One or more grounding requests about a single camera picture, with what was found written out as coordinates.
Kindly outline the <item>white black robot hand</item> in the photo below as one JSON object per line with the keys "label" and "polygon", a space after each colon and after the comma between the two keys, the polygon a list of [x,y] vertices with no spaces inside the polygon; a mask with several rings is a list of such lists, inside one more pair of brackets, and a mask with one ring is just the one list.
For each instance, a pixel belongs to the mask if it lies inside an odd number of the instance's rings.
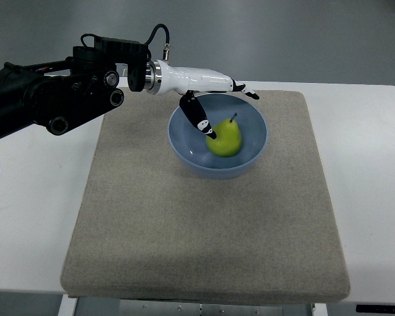
{"label": "white black robot hand", "polygon": [[259,96],[243,82],[206,68],[171,66],[166,61],[148,63],[144,90],[152,95],[164,95],[174,91],[183,95],[179,106],[191,125],[212,140],[217,134],[194,92],[241,92],[259,100]]}

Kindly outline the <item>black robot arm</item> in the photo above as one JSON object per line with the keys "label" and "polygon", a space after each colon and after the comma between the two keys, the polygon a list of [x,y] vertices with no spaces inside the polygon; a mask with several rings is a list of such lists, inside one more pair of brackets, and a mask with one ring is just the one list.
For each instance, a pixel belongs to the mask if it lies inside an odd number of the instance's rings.
{"label": "black robot arm", "polygon": [[5,63],[0,70],[0,139],[32,124],[60,136],[112,111],[124,101],[117,65],[127,66],[132,92],[163,95],[176,92],[191,125],[216,138],[196,99],[197,92],[242,92],[256,98],[244,83],[209,69],[173,67],[169,46],[154,60],[148,43],[96,36],[92,46],[74,47],[62,61],[20,66]]}

